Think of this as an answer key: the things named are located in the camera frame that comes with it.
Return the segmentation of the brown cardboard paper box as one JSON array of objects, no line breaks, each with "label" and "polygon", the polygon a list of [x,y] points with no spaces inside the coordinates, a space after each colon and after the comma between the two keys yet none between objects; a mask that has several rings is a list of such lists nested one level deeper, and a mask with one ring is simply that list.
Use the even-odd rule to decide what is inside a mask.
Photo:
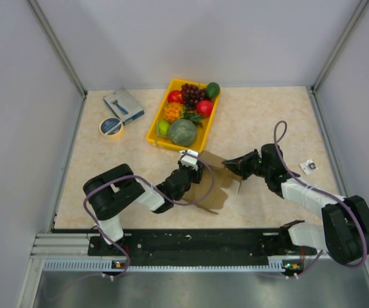
[{"label": "brown cardboard paper box", "polygon": [[212,173],[202,165],[200,183],[191,185],[191,188],[184,194],[183,201],[192,203],[211,214],[218,214],[218,210],[221,210],[228,200],[228,193],[225,192],[225,189],[229,189],[232,184],[237,183],[237,192],[239,192],[242,178],[225,167],[223,157],[209,151],[203,151],[200,156],[211,168]]}]

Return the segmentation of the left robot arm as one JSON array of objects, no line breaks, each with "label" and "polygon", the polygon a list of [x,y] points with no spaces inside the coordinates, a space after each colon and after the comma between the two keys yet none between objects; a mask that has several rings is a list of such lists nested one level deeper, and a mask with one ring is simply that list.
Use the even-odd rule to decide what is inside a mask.
[{"label": "left robot arm", "polygon": [[178,169],[160,184],[153,186],[135,176],[128,164],[121,164],[83,185],[87,203],[93,209],[96,226],[103,232],[102,247],[110,254],[123,250],[123,229],[119,214],[133,203],[163,213],[180,201],[192,184],[199,184],[203,167],[200,162],[178,161]]}]

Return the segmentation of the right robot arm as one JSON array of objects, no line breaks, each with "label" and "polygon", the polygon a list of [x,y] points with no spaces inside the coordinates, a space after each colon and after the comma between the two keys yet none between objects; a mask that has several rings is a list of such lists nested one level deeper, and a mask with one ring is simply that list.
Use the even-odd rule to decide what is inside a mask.
[{"label": "right robot arm", "polygon": [[278,238],[284,253],[292,254],[308,246],[327,252],[345,266],[364,261],[369,255],[369,208],[362,197],[332,194],[308,183],[286,166],[276,144],[265,144],[260,150],[223,164],[244,180],[252,175],[263,178],[271,192],[300,204],[321,219],[321,225],[305,221],[284,225],[286,233]]}]

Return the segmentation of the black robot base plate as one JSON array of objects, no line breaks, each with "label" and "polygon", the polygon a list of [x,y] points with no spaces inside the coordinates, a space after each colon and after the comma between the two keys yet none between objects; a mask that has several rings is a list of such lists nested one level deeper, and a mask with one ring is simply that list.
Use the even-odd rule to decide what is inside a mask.
[{"label": "black robot base plate", "polygon": [[256,266],[272,256],[306,252],[281,237],[277,228],[127,229],[115,245],[97,235],[89,241],[91,257],[122,257],[133,266]]}]

